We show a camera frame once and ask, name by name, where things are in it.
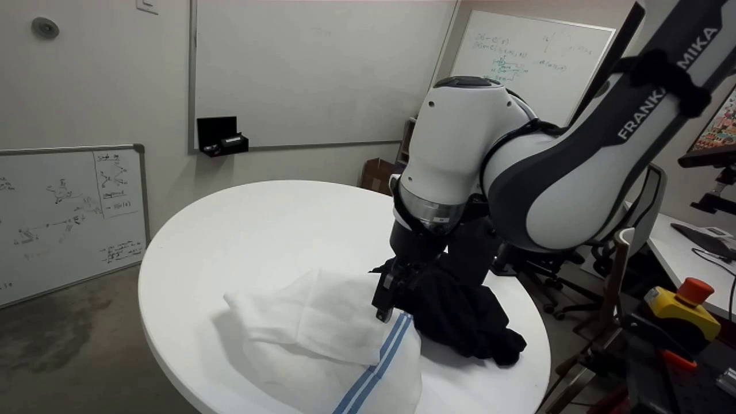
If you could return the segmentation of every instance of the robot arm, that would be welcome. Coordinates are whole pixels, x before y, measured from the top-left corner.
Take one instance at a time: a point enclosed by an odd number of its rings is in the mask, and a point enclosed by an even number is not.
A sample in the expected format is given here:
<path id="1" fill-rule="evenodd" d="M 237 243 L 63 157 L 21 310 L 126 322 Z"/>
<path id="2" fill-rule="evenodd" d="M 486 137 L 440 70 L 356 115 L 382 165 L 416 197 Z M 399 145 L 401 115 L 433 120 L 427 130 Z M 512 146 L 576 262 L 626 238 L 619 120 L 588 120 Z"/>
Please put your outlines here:
<path id="1" fill-rule="evenodd" d="M 736 67 L 736 0 L 659 0 L 630 19 L 632 36 L 598 74 L 603 89 L 566 128 L 534 120 L 496 81 L 448 77 L 428 91 L 393 189 L 399 264 L 437 258 L 479 186 L 501 241 L 525 251 L 573 247 L 609 226 L 638 175 Z"/>

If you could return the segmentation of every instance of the black cloth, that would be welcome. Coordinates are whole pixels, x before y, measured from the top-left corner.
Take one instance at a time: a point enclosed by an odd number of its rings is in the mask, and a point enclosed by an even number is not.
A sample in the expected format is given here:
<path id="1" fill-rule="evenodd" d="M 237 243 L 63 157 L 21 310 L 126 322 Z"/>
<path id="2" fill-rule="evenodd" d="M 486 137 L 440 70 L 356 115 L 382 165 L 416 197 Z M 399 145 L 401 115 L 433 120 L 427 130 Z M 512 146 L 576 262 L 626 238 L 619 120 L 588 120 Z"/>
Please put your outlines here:
<path id="1" fill-rule="evenodd" d="M 482 284 L 490 259 L 486 220 L 466 222 L 452 238 L 448 252 L 433 262 L 402 264 L 390 292 L 396 308 L 415 314 L 415 327 L 463 356 L 496 358 L 513 366 L 527 339 L 508 329 L 497 296 Z"/>

